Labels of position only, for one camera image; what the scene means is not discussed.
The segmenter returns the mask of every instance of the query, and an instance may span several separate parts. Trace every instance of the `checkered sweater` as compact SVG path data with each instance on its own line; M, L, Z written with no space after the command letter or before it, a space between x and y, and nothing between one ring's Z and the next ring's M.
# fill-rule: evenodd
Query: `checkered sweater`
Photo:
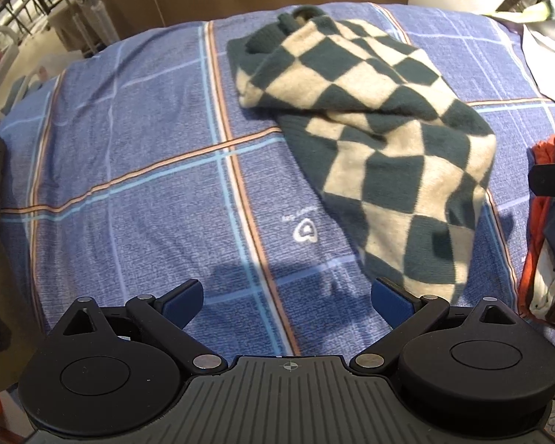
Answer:
M271 109L371 279L456 301L495 135L427 54L316 7L228 43L240 105Z

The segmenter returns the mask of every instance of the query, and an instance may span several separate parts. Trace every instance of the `blue plaid bedsheet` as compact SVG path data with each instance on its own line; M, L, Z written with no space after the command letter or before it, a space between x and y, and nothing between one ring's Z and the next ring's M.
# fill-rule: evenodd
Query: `blue plaid bedsheet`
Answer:
M494 129L497 159L458 304L493 295L514 306L527 247L528 149L555 133L555 103L537 91L518 35L436 9L324 9L424 48ZM187 331L229 360L349 359L389 331L355 253L274 121L238 106L226 42L278 13L129 38L73 64L0 124L9 148L1 237L46 329L78 296L122 305L198 278L205 305Z

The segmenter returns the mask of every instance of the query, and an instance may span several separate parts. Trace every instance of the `red cloth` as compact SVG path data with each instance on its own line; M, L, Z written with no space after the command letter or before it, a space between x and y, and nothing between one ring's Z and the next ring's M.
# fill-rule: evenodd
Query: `red cloth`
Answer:
M534 161L536 164L555 163L555 135L551 135L547 141L539 142L532 148ZM528 253L524 261L524 269L518 286L518 312L522 316L531 317L529 305L530 292L534 285L534 275L536 273L537 262L545 236L543 228L547 220L547 213L551 206L551 197L534 197L530 206L530 216L528 218L528 231L530 232L530 243Z

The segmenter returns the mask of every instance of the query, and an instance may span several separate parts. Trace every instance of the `black circular motor housing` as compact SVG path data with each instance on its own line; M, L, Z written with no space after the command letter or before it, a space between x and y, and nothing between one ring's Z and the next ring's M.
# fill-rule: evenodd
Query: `black circular motor housing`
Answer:
M460 327L410 341L404 392L446 421L522 421L555 396L555 347L501 302L481 301Z
M19 381L37 428L62 436L121 434L145 425L176 398L181 375L162 350L120 339L95 301L76 301Z

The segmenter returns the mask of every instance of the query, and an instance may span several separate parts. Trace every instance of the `gray ribbed plate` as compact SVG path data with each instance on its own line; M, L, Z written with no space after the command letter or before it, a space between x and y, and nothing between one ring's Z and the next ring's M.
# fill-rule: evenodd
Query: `gray ribbed plate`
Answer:
M39 431L28 444L73 444ZM151 424L107 444L472 444L414 417L385 379L351 374L336 356L240 357L200 376ZM550 444L539 431L496 444Z

